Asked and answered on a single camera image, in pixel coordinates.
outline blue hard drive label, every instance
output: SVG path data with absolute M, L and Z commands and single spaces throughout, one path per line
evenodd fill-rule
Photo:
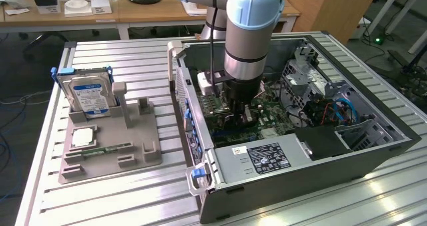
M 290 160 L 279 143 L 247 149 L 248 156 L 259 175 L 271 173 L 291 167 Z
M 81 109 L 88 115 L 104 114 L 109 110 L 100 84 L 79 85 L 73 90 Z

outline slotted aluminum table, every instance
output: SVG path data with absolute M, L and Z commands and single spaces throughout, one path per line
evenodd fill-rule
M 319 32 L 311 35 L 423 140 L 363 179 L 211 225 L 423 224 L 427 222 L 426 114 L 331 36 Z M 194 38 L 83 42 L 64 49 L 61 68 L 109 65 L 115 81 L 127 82 L 127 100 L 149 97 L 153 101 L 163 164 L 60 185 L 59 170 L 69 104 L 55 85 L 16 225 L 199 224 L 196 199 L 189 194 L 184 175 L 187 166 L 167 80 L 167 43 L 185 39 Z M 319 61 L 327 76 L 339 80 L 340 75 L 335 69 L 322 58 Z

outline wooden cabinet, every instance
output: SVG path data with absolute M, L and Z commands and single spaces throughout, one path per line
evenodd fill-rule
M 328 31 L 346 44 L 372 0 L 288 0 L 300 17 L 292 32 Z

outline hard drive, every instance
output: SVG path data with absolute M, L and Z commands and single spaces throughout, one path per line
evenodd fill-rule
M 84 112 L 88 119 L 109 116 L 109 108 L 117 106 L 111 67 L 77 70 L 64 68 L 57 74 L 55 70 L 52 77 L 65 93 L 71 111 Z

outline circuit board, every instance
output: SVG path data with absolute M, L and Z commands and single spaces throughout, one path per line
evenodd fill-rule
M 220 126 L 222 115 L 231 113 L 223 96 L 203 96 L 200 91 L 196 93 L 211 138 L 218 148 L 283 136 L 296 128 L 274 90 L 267 86 L 264 92 L 252 100 L 251 112 L 258 114 L 256 125 L 236 130 L 224 130 Z

